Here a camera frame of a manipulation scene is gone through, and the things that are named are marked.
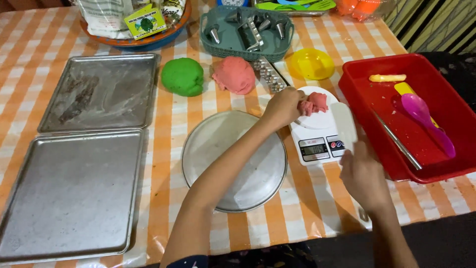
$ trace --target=green dough ball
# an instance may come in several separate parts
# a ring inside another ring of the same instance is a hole
[[[203,68],[191,58],[167,62],[162,69],[162,84],[170,92],[184,97],[202,94]]]

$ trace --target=white bag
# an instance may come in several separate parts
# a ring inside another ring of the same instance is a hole
[[[131,0],[77,0],[92,35],[111,39],[130,39],[124,17],[134,11]]]

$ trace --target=hand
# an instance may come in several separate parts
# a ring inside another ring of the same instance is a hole
[[[384,169],[369,155],[364,142],[354,144],[354,155],[346,150],[340,163],[340,178],[347,191],[367,213],[394,208]]]
[[[301,116],[298,102],[306,98],[307,96],[302,90],[286,87],[269,100],[261,120],[270,124],[274,132]]]

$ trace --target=pink spoon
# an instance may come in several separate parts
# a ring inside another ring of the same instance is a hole
[[[433,122],[431,122],[430,111],[425,101],[415,94],[406,93],[402,95],[402,105],[405,110],[425,128],[430,131],[443,147],[445,154],[453,158],[456,155],[455,147],[448,136],[439,130]]]

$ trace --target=red plastic tray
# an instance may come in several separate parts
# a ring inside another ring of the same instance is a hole
[[[403,54],[346,62],[343,71],[339,87],[392,180],[432,183],[476,171],[476,114],[425,57]],[[371,82],[373,74],[407,75],[405,82],[425,100],[432,118],[453,142],[455,158],[449,159],[403,109],[394,89],[399,82]],[[373,111],[419,161],[421,170],[401,154]]]

